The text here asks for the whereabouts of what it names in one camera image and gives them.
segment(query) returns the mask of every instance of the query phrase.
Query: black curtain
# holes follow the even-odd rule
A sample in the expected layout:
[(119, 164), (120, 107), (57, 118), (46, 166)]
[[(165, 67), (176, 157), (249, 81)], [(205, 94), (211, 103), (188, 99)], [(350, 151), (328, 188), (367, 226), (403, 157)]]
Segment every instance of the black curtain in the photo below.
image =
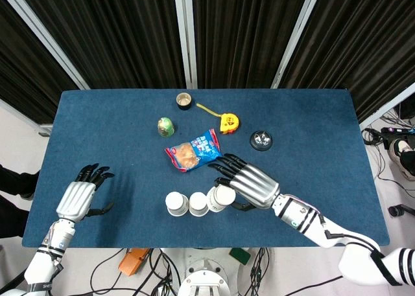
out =
[(304, 0), (193, 0), (198, 86), (271, 86)]
[(174, 0), (26, 1), (90, 87), (185, 87)]
[(33, 121), (52, 123), (60, 94), (76, 89), (6, 0), (0, 0), (0, 99)]
[(318, 0), (280, 87), (343, 87), (360, 121), (415, 82), (415, 0)]

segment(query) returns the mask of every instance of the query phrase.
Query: floor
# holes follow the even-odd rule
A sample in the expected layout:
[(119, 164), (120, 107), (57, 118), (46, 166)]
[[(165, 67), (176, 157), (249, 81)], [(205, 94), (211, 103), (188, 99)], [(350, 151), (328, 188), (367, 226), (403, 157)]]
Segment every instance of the floor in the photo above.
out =
[[(373, 127), (380, 129), (384, 126), (378, 121)], [(24, 122), (15, 118), (10, 113), (0, 109), (0, 163), (17, 172), (36, 172), (42, 164), (48, 138), (40, 137)], [(379, 168), (378, 152), (372, 146), (367, 146), (368, 157), (372, 167), (373, 176)], [(382, 176), (393, 178), (407, 188), (415, 188), (415, 183), (404, 180), (397, 168), (391, 164), (387, 153), (381, 148), (381, 153), (386, 160), (386, 168)], [(409, 198), (394, 183), (375, 180), (379, 199), (384, 211), (386, 225), (390, 234), (390, 245), (383, 248), (384, 253), (389, 253), (397, 247), (415, 247), (415, 233), (408, 232), (413, 228), (415, 218), (404, 215), (400, 218), (391, 218), (387, 208), (400, 203), (415, 207), (415, 199)], [(30, 208), (30, 202), (19, 197), (10, 197), (0, 192), (2, 196), (11, 199), (17, 206), (23, 209)], [(114, 254), (116, 249), (68, 249), (63, 265), (64, 271), (54, 280), (53, 291), (55, 296), (85, 293), (90, 290), (89, 277), (93, 268), (102, 260)], [(340, 275), (337, 264), (343, 248), (331, 249), (311, 248), (277, 248), (272, 250), (271, 267), (259, 290), (260, 295), (284, 296), (289, 292), (303, 286), (316, 284)], [(0, 239), (0, 286), (3, 286), (29, 264), (35, 250), (21, 246), (20, 238)], [(117, 277), (117, 265), (122, 259), (122, 254), (117, 255), (98, 269), (94, 276), (95, 289), (111, 286)], [(121, 276), (117, 287), (137, 288), (148, 268), (145, 267), (138, 275), (132, 277)], [(249, 269), (242, 269), (239, 273), (239, 287), (243, 292), (244, 278), (249, 277)], [(143, 291), (150, 292), (157, 280), (152, 278)], [(346, 279), (312, 288), (297, 293), (298, 296), (313, 295), (364, 295), (364, 296), (406, 296), (413, 295), (414, 288), (402, 286), (397, 288), (387, 286), (357, 286)], [(113, 291), (108, 295), (131, 295), (132, 291)]]

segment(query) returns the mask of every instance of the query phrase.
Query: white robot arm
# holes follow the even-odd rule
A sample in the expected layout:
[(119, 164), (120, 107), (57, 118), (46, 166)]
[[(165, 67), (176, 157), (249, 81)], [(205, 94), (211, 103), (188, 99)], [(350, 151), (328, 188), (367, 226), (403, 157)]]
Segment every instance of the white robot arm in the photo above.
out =
[(109, 167), (103, 166), (94, 172), (98, 164), (85, 166), (74, 182), (69, 184), (56, 212), (59, 220), (49, 228), (41, 246), (25, 272), (27, 291), (10, 290), (2, 296), (45, 296), (52, 289), (52, 280), (63, 270), (60, 261), (75, 234), (75, 224), (86, 216), (102, 215), (113, 203), (104, 209), (90, 209), (95, 191), (112, 173), (104, 173)]
[(345, 245), (338, 268), (348, 280), (369, 286), (415, 286), (414, 249), (399, 248), (384, 256), (371, 238), (342, 228), (295, 196), (281, 194), (278, 183), (257, 167), (232, 154), (219, 160), (227, 167), (210, 166), (229, 179), (220, 178), (217, 183), (230, 186), (259, 209), (272, 207), (276, 216), (321, 247)]

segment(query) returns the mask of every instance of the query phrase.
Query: tape measure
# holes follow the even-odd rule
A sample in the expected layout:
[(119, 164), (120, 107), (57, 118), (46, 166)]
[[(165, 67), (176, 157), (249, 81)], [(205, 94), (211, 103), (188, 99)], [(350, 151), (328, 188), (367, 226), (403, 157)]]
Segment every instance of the tape measure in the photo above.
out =
[(222, 132), (222, 134), (232, 134), (239, 127), (239, 118), (233, 113), (223, 113), (219, 115), (202, 104), (196, 103), (196, 106), (215, 117), (220, 117), (220, 132)]

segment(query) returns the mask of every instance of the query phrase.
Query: blue felt surface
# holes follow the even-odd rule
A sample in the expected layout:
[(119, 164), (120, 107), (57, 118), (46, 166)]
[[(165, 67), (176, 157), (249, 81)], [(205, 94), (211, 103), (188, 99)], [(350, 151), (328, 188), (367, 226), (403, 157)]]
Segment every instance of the blue felt surface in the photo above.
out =
[[(228, 208), (201, 218), (175, 218), (164, 199), (170, 191), (207, 192), (219, 176), (202, 166), (188, 173), (173, 167), (163, 151), (215, 128), (222, 153), (237, 154), (279, 181), (281, 192), (318, 207), (341, 226), (389, 243), (368, 157), (350, 94), (334, 89), (216, 89), (191, 91), (194, 100), (241, 120), (233, 135), (219, 135), (220, 119), (193, 106), (177, 108), (183, 90), (117, 89), (67, 91), (62, 95), (23, 238), (37, 247), (68, 184), (87, 164), (111, 167), (93, 200), (104, 216), (76, 226), (71, 247), (282, 247), (314, 246), (274, 211)], [(158, 135), (169, 117), (176, 133)], [(255, 151), (249, 137), (266, 130), (269, 151)]]

